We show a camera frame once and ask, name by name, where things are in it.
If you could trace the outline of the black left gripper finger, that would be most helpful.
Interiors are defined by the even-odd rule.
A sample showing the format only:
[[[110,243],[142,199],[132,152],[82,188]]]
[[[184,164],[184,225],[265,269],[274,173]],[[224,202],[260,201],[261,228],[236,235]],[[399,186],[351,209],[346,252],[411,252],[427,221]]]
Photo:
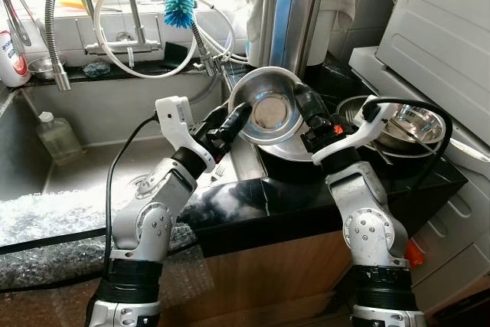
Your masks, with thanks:
[[[251,103],[242,102],[236,104],[224,120],[223,135],[237,135],[248,124],[252,110]]]

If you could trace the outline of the steel fork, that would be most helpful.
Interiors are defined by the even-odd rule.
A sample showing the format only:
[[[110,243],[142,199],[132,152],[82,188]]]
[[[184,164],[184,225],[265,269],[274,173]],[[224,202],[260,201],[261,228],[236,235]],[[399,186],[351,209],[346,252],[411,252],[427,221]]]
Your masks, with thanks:
[[[213,170],[202,176],[207,185],[214,185],[227,182],[227,163],[224,160],[214,166]]]

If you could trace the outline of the white water filter cylinder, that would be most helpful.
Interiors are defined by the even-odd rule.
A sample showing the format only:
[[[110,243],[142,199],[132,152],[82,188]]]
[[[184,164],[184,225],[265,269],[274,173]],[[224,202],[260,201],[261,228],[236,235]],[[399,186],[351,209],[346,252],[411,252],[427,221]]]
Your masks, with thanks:
[[[312,37],[309,40],[309,51],[305,62],[308,67],[314,67],[325,61],[335,18],[336,11],[319,11],[316,15],[316,23],[311,28]]]

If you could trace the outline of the steel knife block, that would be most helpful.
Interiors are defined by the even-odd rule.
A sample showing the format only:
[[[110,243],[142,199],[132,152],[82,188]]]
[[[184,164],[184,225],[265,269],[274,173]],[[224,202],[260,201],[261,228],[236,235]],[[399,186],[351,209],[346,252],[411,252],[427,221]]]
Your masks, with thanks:
[[[321,0],[263,0],[260,67],[304,75]]]

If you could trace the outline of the stainless steel sink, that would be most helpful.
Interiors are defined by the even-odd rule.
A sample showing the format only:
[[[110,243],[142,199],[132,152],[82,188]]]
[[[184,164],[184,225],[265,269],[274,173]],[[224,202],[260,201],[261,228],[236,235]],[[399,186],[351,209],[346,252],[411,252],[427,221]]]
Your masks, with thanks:
[[[165,79],[76,82],[70,91],[54,85],[10,91],[0,84],[0,201],[35,193],[105,193],[109,167],[113,197],[125,200],[127,188],[174,152],[157,124],[147,123],[157,99],[188,96],[200,120],[227,99],[223,80],[203,74]],[[58,166],[38,137],[38,116],[50,111],[70,122],[83,145],[83,158]]]

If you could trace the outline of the grey green scouring pad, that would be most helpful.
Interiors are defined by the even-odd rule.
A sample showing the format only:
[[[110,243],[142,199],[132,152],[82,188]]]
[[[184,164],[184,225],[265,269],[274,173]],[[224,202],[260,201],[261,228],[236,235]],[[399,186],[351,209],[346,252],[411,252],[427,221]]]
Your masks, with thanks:
[[[94,60],[81,67],[83,74],[88,78],[97,78],[107,75],[111,71],[111,64],[104,60]]]

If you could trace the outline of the chrome bridge tap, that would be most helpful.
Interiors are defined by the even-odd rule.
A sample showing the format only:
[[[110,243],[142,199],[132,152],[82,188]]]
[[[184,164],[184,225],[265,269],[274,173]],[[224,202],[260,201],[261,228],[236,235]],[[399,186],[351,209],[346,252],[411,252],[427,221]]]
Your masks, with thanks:
[[[91,57],[111,60],[98,45],[97,32],[101,31],[114,57],[134,67],[137,62],[157,61],[162,58],[162,41],[157,13],[141,13],[136,0],[107,0],[103,5],[99,27],[90,20],[80,27],[83,51]]]

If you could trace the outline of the long steel spoon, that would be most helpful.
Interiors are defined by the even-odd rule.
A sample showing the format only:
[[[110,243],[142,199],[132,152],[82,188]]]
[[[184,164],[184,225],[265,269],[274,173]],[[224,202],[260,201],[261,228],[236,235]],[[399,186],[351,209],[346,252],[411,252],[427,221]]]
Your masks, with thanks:
[[[398,128],[403,133],[405,133],[407,136],[412,138],[414,142],[416,142],[417,144],[419,144],[419,145],[423,146],[425,149],[427,149],[428,152],[435,153],[434,149],[430,148],[430,144],[428,144],[428,142],[424,142],[423,140],[421,140],[421,138],[414,135],[412,131],[409,131],[406,128],[403,128],[402,126],[398,126]],[[455,139],[452,139],[452,138],[450,138],[449,144],[451,146],[455,146],[456,149],[458,149],[459,151],[470,156],[470,158],[477,159],[480,162],[490,163],[490,156],[483,155],[482,152],[477,151],[477,149],[473,148],[472,146],[468,146],[466,144],[463,144],[463,142],[456,141]]]

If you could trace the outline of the small orange object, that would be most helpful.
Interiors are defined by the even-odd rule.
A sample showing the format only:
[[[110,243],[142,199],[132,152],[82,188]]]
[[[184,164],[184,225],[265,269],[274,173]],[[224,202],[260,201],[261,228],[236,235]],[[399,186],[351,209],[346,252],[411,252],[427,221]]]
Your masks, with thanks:
[[[426,262],[426,254],[424,254],[414,239],[407,241],[405,257],[410,269],[421,267]]]

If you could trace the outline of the wooden cabinet door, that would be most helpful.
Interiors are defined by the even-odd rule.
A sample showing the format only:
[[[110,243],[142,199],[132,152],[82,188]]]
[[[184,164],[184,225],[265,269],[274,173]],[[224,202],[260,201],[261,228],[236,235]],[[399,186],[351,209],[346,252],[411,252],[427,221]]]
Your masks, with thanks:
[[[162,312],[160,327],[265,327],[317,316],[351,265],[340,232],[207,257],[213,287]]]

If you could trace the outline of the clear plastic bottle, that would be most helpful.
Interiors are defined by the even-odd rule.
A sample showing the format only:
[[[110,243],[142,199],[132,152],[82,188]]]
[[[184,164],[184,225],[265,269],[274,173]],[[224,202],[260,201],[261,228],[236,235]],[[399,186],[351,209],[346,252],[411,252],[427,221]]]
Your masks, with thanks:
[[[36,133],[56,165],[69,165],[83,156],[83,148],[68,121],[55,117],[50,111],[42,111],[38,119]]]

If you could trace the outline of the small steel bowl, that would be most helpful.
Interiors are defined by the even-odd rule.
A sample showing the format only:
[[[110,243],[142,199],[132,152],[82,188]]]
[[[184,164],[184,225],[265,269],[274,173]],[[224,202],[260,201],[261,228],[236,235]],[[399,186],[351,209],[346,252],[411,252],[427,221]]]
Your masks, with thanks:
[[[58,72],[53,68],[53,62],[49,55],[36,57],[28,62],[28,71],[40,80],[53,80]]]

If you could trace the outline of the clear bubble wrap sheet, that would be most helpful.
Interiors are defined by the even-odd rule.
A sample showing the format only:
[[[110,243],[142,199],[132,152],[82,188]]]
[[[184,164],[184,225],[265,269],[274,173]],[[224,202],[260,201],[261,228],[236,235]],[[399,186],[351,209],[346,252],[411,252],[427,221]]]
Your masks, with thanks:
[[[57,191],[0,201],[0,305],[43,300],[76,305],[92,295],[103,272],[104,197],[97,191]],[[162,306],[214,288],[192,229],[176,223],[162,267]]]

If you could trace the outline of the chrome spring neck faucet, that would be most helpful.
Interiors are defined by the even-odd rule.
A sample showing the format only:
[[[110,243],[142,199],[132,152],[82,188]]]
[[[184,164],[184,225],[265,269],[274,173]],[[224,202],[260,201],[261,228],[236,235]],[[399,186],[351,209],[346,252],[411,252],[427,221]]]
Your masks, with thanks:
[[[42,36],[51,60],[52,72],[54,75],[54,81],[60,91],[70,91],[70,78],[67,72],[64,71],[62,60],[58,54],[58,47],[56,46],[56,36],[54,31],[54,16],[55,5],[57,0],[45,0],[44,3],[44,30]],[[81,0],[85,12],[91,17],[94,13],[92,0]]]

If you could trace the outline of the white dish soap bottle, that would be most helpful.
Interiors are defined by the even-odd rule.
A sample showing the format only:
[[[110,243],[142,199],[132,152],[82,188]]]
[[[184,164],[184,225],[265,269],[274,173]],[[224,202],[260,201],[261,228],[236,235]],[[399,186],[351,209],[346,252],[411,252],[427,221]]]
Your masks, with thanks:
[[[31,79],[28,62],[18,53],[9,30],[0,30],[0,82],[7,87],[20,87]]]

